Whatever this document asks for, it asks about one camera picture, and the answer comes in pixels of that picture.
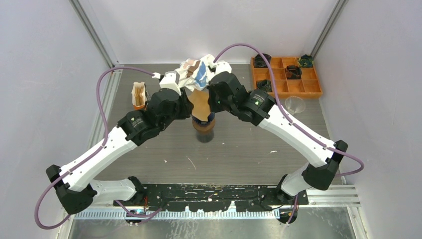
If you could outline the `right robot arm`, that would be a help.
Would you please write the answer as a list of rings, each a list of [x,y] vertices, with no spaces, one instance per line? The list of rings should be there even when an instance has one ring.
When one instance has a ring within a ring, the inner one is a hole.
[[[276,104],[273,96],[255,89],[247,91],[233,73],[222,72],[213,77],[208,86],[211,111],[227,111],[239,120],[267,130],[288,143],[308,161],[293,173],[286,174],[275,191],[277,200],[284,205],[308,188],[327,190],[339,168],[348,145],[333,142],[307,128]]]

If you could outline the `brown paper coffee filter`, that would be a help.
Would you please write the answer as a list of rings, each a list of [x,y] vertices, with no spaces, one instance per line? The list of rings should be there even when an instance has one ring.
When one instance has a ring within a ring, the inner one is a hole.
[[[208,121],[211,114],[208,103],[209,93],[207,91],[194,90],[189,96],[189,101],[193,104],[192,116],[200,121]]]

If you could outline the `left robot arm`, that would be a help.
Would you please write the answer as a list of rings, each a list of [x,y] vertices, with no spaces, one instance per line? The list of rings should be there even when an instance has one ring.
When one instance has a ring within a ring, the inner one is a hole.
[[[51,182],[57,182],[54,189],[65,211],[73,215],[92,204],[143,204],[146,191],[135,176],[120,181],[94,178],[122,155],[157,137],[174,120],[189,118],[192,109],[184,89],[180,93],[160,89],[145,109],[128,112],[103,140],[79,158],[61,167],[48,167],[47,176]]]

